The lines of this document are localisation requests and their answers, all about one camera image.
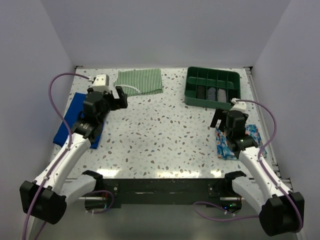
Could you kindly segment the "black pinstriped underwear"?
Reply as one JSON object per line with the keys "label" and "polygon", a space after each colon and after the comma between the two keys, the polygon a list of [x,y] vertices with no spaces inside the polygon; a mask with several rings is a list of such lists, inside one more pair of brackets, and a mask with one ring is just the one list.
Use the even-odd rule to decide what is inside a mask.
{"label": "black pinstriped underwear", "polygon": [[206,99],[206,87],[203,85],[198,85],[196,89],[196,98],[205,100]]}

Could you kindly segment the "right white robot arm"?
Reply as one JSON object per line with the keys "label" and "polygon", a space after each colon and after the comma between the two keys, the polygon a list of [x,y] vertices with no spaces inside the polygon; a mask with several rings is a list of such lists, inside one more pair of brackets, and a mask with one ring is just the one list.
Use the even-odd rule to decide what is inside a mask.
{"label": "right white robot arm", "polygon": [[304,224],[304,197],[283,183],[263,158],[258,143],[246,134],[248,117],[236,107],[217,109],[213,115],[210,126],[225,134],[228,148],[257,183],[254,186],[246,176],[239,174],[223,183],[223,192],[230,197],[236,194],[244,197],[257,212],[260,225],[268,236],[298,233]]}

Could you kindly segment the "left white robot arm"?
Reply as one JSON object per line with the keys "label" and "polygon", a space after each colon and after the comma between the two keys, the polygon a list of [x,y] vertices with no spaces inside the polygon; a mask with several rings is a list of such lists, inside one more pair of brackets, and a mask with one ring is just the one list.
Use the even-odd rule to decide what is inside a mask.
{"label": "left white robot arm", "polygon": [[19,192],[27,216],[54,225],[76,199],[87,193],[99,196],[103,192],[103,177],[94,171],[84,172],[71,186],[64,183],[81,156],[97,141],[107,115],[128,107],[128,96],[122,87],[117,86],[115,90],[118,98],[114,98],[112,92],[95,91],[90,87],[70,130],[71,136],[67,137],[58,155],[32,182],[22,183]]}

